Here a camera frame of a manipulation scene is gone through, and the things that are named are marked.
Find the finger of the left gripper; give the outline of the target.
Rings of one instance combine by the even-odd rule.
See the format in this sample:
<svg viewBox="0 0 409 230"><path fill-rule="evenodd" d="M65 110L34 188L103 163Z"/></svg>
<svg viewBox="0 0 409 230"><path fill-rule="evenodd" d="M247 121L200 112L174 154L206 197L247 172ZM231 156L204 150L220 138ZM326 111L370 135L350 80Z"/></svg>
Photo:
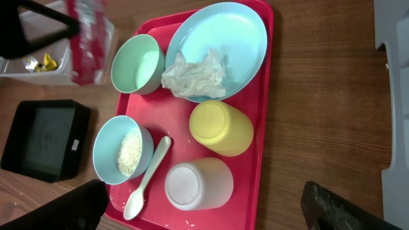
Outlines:
<svg viewBox="0 0 409 230"><path fill-rule="evenodd" d="M26 38L20 21L18 11L20 6L62 22L68 27L30 41ZM32 0L1 1L1 31L4 33L1 36L1 57L16 59L36 52L64 38L77 35L80 31L80 25L78 20Z"/></svg>

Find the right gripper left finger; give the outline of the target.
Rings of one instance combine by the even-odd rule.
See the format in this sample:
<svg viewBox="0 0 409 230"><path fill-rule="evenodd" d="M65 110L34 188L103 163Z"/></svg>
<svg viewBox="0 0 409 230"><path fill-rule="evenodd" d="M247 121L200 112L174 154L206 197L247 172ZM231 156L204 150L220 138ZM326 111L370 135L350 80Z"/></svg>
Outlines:
<svg viewBox="0 0 409 230"><path fill-rule="evenodd" d="M95 230L109 204L103 181L93 179L1 226L3 230Z"/></svg>

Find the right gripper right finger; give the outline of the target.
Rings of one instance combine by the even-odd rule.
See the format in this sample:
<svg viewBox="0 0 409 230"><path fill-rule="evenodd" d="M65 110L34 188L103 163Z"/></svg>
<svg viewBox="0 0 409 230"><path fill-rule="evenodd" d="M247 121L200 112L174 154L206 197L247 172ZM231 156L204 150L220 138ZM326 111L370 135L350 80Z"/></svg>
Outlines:
<svg viewBox="0 0 409 230"><path fill-rule="evenodd" d="M300 203L309 230L401 230L313 181Z"/></svg>

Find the yellow snack wrapper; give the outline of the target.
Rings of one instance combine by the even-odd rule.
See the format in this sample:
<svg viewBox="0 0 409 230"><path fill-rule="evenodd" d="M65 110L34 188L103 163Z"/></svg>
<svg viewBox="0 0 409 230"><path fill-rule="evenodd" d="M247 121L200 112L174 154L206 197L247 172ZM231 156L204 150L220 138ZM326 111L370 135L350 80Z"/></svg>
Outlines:
<svg viewBox="0 0 409 230"><path fill-rule="evenodd" d="M58 68L57 62L48 53L44 54L42 62L34 56L25 56L22 58L22 62L29 72L50 72Z"/></svg>

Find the light blue bowl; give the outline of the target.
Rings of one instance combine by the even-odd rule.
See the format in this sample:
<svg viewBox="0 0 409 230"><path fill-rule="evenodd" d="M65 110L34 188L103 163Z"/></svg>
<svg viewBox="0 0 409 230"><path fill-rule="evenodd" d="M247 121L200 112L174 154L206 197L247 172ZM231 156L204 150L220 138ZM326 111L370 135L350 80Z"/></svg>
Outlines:
<svg viewBox="0 0 409 230"><path fill-rule="evenodd" d="M117 165L117 154L124 136L138 129L142 137L142 153L139 164L131 176L125 176ZM149 131L128 116L111 118L100 129L93 146L93 165L98 177L109 185L119 185L143 174L153 157L153 139Z"/></svg>

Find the white rice pile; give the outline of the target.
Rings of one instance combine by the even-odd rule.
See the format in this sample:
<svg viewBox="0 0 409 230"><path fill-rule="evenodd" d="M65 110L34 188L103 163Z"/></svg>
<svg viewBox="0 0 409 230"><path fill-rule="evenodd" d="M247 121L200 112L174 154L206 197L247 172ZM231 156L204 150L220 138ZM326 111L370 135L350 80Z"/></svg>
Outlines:
<svg viewBox="0 0 409 230"><path fill-rule="evenodd" d="M117 165L125 176L131 176L139 164L142 145L140 131L136 128L129 131L122 139L117 154Z"/></svg>

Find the red snack wrapper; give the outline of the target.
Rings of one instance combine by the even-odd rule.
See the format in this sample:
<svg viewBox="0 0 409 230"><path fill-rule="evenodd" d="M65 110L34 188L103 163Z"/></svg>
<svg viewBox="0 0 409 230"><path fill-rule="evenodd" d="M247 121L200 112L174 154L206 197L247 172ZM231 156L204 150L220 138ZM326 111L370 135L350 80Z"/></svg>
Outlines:
<svg viewBox="0 0 409 230"><path fill-rule="evenodd" d="M67 0L68 15L79 21L79 34L70 39L72 82L83 86L96 82L105 65L106 0Z"/></svg>

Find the white tissue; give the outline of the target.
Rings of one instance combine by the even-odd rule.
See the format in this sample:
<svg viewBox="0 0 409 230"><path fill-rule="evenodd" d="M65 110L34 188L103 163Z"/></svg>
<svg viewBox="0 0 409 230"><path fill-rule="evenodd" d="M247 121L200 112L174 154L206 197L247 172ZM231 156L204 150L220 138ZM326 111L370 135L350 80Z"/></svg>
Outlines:
<svg viewBox="0 0 409 230"><path fill-rule="evenodd" d="M226 76L224 62L217 50L210 49L199 63L189 63L182 53L177 53L174 63L162 74L162 87L170 89L179 98L226 95L222 81Z"/></svg>

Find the light blue plate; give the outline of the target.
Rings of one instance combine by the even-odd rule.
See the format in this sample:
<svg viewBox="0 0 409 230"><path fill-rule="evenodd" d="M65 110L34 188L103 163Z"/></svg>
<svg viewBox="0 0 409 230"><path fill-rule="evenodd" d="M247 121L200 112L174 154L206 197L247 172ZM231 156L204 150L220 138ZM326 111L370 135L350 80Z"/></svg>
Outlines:
<svg viewBox="0 0 409 230"><path fill-rule="evenodd" d="M268 36L260 16L244 4L225 2L207 6L191 15L175 32L166 53L166 69L177 53L189 63L199 63L210 49L217 50L224 62L226 76L220 98L185 98L201 103L224 100L243 89L259 71L266 55Z"/></svg>

